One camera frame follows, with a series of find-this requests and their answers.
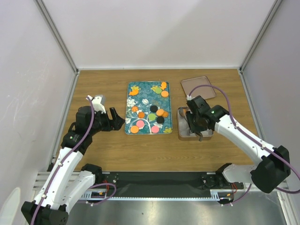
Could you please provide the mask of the black sandwich cookie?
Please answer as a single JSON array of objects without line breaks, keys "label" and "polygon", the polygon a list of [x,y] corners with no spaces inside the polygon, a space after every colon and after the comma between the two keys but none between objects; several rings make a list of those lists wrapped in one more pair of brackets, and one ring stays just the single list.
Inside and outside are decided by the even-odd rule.
[{"label": "black sandwich cookie", "polygon": [[158,107],[156,105],[152,105],[150,107],[150,111],[153,112],[153,113],[155,113],[157,110],[158,110]]},{"label": "black sandwich cookie", "polygon": [[158,124],[164,124],[165,119],[164,119],[164,117],[159,116],[159,117],[156,118],[156,122],[157,122]]}]

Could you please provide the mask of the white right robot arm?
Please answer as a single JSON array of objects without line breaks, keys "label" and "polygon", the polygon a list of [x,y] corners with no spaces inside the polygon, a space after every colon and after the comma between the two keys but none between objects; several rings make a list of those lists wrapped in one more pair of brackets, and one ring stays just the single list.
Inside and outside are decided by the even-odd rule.
[{"label": "white right robot arm", "polygon": [[[183,119],[188,132],[202,138],[206,131],[218,133],[252,160],[251,165],[226,164],[216,176],[216,184],[227,188],[234,182],[254,184],[270,193],[291,173],[288,150],[264,142],[246,130],[220,105],[210,107],[201,97],[187,96]],[[190,150],[185,143],[170,137],[172,133],[171,104],[167,97],[139,97],[130,95],[126,102],[125,133],[133,139],[132,149],[144,151]]]}]

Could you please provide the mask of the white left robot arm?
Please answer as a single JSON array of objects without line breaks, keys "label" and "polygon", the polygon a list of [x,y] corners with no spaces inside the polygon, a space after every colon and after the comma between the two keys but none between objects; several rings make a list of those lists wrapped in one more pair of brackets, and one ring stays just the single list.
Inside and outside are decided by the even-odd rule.
[{"label": "white left robot arm", "polygon": [[117,191],[113,183],[104,182],[102,168],[86,164],[71,185],[68,185],[75,167],[83,158],[92,143],[92,137],[100,131],[117,131],[124,124],[114,108],[110,108],[109,118],[105,109],[105,97],[87,96],[88,106],[83,106],[76,113],[75,122],[63,137],[59,156],[39,193],[31,202],[24,202],[21,212],[30,225],[65,225],[69,213],[88,189],[112,187],[112,193],[105,193],[100,201],[90,206],[104,203]]}]

